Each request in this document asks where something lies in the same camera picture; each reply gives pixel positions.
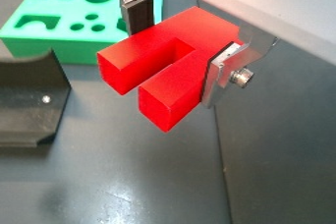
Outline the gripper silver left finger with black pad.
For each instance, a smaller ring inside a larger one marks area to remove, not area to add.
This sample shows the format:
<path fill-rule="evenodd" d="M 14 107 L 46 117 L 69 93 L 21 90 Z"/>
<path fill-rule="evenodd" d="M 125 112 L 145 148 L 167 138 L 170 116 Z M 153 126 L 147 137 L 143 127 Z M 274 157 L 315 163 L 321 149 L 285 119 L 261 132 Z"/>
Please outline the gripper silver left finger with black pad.
<path fill-rule="evenodd" d="M 155 25 L 154 0 L 121 0 L 121 7 L 130 35 Z"/>

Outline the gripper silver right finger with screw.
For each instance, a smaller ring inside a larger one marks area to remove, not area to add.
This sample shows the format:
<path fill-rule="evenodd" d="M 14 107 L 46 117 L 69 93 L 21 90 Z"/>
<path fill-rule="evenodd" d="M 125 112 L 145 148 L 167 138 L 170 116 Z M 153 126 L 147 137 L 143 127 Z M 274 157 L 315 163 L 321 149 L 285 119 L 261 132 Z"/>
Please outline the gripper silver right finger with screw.
<path fill-rule="evenodd" d="M 253 25 L 241 26 L 238 38 L 243 44 L 231 41 L 209 61 L 202 96 L 207 108 L 217 105 L 230 84 L 241 88 L 249 86 L 254 72 L 247 66 L 259 61 L 279 42 L 277 36 Z"/>

